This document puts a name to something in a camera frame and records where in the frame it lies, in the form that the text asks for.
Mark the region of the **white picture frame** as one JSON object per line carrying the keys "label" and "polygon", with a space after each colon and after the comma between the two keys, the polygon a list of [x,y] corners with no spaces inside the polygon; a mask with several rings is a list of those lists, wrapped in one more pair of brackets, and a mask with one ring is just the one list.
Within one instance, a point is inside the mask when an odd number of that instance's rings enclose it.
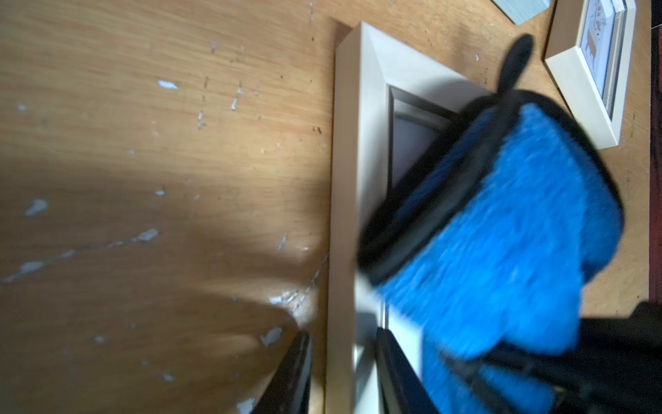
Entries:
{"label": "white picture frame", "polygon": [[325,410],[379,413],[374,338],[391,331],[416,373],[422,331],[356,268],[360,231],[451,117],[486,89],[362,22],[336,50]]}

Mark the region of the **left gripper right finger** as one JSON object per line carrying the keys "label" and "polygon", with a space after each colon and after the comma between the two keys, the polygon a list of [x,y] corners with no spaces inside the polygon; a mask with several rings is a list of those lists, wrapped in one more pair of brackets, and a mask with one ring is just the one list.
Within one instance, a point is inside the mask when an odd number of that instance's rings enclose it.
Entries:
{"label": "left gripper right finger", "polygon": [[388,329],[377,329],[376,363],[382,413],[439,414],[398,341]]}

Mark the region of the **white picture frame deer print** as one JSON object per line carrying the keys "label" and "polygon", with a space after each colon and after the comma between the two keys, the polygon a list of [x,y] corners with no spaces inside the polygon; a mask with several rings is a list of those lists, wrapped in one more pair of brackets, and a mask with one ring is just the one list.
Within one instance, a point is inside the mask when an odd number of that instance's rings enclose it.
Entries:
{"label": "white picture frame deer print", "polygon": [[632,0],[555,5],[544,62],[598,149],[620,143],[636,14]]}

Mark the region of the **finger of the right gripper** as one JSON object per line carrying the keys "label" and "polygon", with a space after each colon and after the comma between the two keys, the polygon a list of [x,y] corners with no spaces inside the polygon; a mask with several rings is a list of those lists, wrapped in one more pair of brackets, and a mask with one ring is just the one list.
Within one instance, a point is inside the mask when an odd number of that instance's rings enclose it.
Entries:
{"label": "finger of the right gripper", "polygon": [[507,398],[481,370],[496,367],[551,387],[554,413],[661,411],[661,306],[641,302],[628,318],[585,318],[576,347],[534,355],[499,345],[474,360],[441,354],[446,367],[489,413],[517,413],[524,398]]}

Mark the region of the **grey-green picture frame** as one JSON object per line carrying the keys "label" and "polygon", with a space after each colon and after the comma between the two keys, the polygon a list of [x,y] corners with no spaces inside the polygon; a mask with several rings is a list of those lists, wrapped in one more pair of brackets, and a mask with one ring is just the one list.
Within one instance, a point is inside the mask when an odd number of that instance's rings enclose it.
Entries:
{"label": "grey-green picture frame", "polygon": [[550,6],[549,0],[492,0],[515,25],[536,17]]}

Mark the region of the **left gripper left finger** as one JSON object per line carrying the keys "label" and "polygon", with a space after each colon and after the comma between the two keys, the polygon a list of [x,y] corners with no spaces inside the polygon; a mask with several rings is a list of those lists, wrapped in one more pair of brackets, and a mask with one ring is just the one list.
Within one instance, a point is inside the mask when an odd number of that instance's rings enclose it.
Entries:
{"label": "left gripper left finger", "polygon": [[307,414],[311,375],[311,337],[299,331],[252,413]]}

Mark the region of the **blue microfiber cloth black trim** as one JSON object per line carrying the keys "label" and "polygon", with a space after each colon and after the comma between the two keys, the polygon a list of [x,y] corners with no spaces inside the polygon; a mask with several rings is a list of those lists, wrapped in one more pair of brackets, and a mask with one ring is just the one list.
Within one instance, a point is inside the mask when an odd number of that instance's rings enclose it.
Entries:
{"label": "blue microfiber cloth black trim", "polygon": [[357,266],[422,330],[422,385],[441,413],[490,408],[451,369],[499,344],[560,355],[583,287],[609,265],[622,200],[583,128],[519,90],[534,49],[506,53],[496,93],[455,115],[362,230]]}

